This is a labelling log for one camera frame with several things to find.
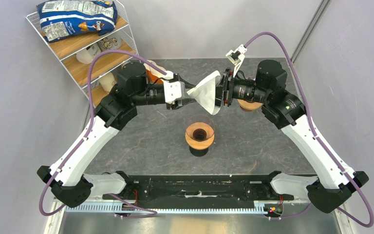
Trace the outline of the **orange white filter box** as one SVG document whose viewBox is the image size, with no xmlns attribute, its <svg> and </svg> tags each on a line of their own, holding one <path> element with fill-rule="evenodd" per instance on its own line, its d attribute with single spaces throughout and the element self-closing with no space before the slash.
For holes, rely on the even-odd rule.
<svg viewBox="0 0 374 234">
<path fill-rule="evenodd" d="M 157 63 L 155 61 L 149 60 L 149 62 L 152 63 L 157 68 L 159 68 L 160 70 L 166 71 L 166 69 L 164 67 L 157 65 Z M 161 74 L 159 71 L 155 70 L 154 68 L 152 68 L 150 65 L 148 65 L 146 63 L 143 63 L 143 65 L 146 69 L 146 74 L 150 78 L 151 82 L 157 81 L 156 84 L 163 84 L 163 81 L 161 79 L 159 79 L 159 78 L 163 77 L 163 74 Z"/>
</svg>

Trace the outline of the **wooden ring stand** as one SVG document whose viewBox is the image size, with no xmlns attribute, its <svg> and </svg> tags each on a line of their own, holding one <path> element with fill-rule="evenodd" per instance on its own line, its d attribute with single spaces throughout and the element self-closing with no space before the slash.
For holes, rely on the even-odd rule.
<svg viewBox="0 0 374 234">
<path fill-rule="evenodd" d="M 202 150 L 209 148 L 215 139 L 215 130 L 205 122 L 195 122 L 187 126 L 185 139 L 189 147 Z"/>
<path fill-rule="evenodd" d="M 249 101 L 241 100 L 241 99 L 238 99 L 238 104 L 240 108 L 245 112 L 251 112 L 262 107 L 262 103 L 249 102 Z"/>
</svg>

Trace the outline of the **red black dripper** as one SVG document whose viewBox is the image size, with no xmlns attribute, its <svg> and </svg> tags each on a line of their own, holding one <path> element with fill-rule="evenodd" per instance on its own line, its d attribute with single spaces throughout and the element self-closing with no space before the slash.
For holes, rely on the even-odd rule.
<svg viewBox="0 0 374 234">
<path fill-rule="evenodd" d="M 192 147 L 189 147 L 189 151 L 190 151 L 190 153 L 193 156 L 203 157 L 203 156 L 205 156 L 208 153 L 208 148 L 205 148 L 205 149 L 202 149 L 202 150 L 198 150 L 198 149 L 194 149 Z"/>
</svg>

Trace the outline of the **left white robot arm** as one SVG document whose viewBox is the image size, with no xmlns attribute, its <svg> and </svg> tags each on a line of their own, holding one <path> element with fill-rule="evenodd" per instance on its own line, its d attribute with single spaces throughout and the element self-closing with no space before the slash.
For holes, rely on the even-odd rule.
<svg viewBox="0 0 374 234">
<path fill-rule="evenodd" d="M 165 104 L 176 109 L 193 87 L 171 71 L 152 81 L 146 67 L 138 62 L 125 64 L 114 78 L 115 84 L 93 108 L 79 138 L 54 164 L 41 166 L 37 171 L 46 190 L 70 208 L 105 194 L 118 195 L 121 199 L 131 197 L 133 186 L 125 173 L 90 175 L 85 170 L 107 142 L 137 116 L 138 106 Z"/>
</svg>

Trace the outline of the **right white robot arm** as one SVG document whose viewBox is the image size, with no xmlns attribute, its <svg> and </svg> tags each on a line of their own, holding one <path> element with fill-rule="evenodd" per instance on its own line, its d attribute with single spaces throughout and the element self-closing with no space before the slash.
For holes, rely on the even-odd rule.
<svg viewBox="0 0 374 234">
<path fill-rule="evenodd" d="M 261 61 L 254 79 L 235 77 L 227 68 L 215 81 L 216 105 L 229 106 L 234 99 L 261 104 L 265 118 L 293 141 L 315 170 L 316 175 L 311 177 L 272 172 L 262 185 L 265 198 L 292 195 L 330 213 L 367 183 L 369 177 L 344 164 L 329 144 L 320 139 L 302 101 L 286 90 L 286 80 L 287 72 L 275 60 Z"/>
</svg>

